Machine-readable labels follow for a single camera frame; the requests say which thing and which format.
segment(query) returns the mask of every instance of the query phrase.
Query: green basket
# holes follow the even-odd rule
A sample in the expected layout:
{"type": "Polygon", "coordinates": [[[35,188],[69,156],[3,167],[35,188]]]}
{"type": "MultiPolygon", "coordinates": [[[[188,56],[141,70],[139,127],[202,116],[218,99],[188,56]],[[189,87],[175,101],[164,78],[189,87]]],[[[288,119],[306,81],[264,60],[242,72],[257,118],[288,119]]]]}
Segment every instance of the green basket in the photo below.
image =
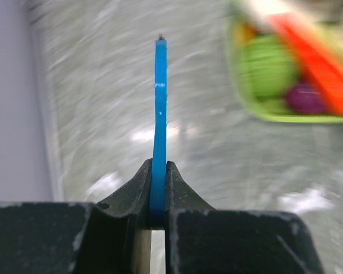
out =
{"type": "Polygon", "coordinates": [[[232,41],[233,27],[237,23],[239,14],[237,8],[232,5],[229,9],[230,15],[225,17],[224,21],[224,36],[225,36],[225,54],[228,62],[231,84],[234,91],[237,93],[237,98],[240,103],[254,116],[263,120],[272,122],[284,122],[284,123],[343,123],[342,117],[330,116],[330,115],[297,115],[294,113],[278,115],[265,108],[259,100],[253,96],[251,83],[249,78],[242,78],[240,75],[249,75],[249,68],[245,66],[244,62],[244,50],[239,50],[235,47],[232,41]]]}

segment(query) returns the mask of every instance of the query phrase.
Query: blue object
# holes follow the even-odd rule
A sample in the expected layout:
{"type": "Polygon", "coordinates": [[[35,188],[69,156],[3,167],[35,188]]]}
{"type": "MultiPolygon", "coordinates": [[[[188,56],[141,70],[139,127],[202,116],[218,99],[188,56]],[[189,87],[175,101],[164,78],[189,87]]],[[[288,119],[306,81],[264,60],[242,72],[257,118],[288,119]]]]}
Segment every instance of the blue object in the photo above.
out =
{"type": "Polygon", "coordinates": [[[151,167],[150,229],[164,228],[166,177],[166,40],[155,43],[155,138],[151,167]]]}

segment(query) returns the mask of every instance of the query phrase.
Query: purple ball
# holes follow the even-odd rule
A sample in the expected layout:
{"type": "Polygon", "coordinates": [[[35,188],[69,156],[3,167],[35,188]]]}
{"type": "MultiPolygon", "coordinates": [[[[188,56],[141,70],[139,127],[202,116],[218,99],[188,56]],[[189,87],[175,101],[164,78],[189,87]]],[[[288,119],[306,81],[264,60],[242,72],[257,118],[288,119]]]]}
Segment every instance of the purple ball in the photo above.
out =
{"type": "Polygon", "coordinates": [[[325,114],[328,109],[323,103],[321,94],[307,83],[299,83],[285,95],[286,105],[299,114],[325,114]]]}

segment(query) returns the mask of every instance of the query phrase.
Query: gray floor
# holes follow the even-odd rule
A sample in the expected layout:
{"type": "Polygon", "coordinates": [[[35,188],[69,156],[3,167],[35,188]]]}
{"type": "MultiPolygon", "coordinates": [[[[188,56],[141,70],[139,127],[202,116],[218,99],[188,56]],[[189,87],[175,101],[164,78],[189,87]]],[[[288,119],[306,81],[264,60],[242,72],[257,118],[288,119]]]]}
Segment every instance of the gray floor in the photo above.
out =
{"type": "MultiPolygon", "coordinates": [[[[154,40],[163,33],[168,159],[217,208],[299,213],[327,273],[343,273],[343,126],[266,123],[241,108],[224,59],[222,2],[41,2],[35,25],[67,200],[107,196],[152,156],[154,40]]],[[[152,273],[163,273],[162,237],[153,238],[152,273]]]]}

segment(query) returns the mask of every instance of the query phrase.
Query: orange toy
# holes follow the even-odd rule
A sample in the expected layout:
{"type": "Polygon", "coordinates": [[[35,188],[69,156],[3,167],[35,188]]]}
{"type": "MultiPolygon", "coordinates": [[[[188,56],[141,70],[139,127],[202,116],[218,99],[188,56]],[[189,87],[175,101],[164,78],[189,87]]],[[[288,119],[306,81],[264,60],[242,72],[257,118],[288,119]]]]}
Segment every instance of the orange toy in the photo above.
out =
{"type": "Polygon", "coordinates": [[[290,46],[331,113],[343,116],[343,64],[293,15],[270,15],[269,22],[290,46]]]}

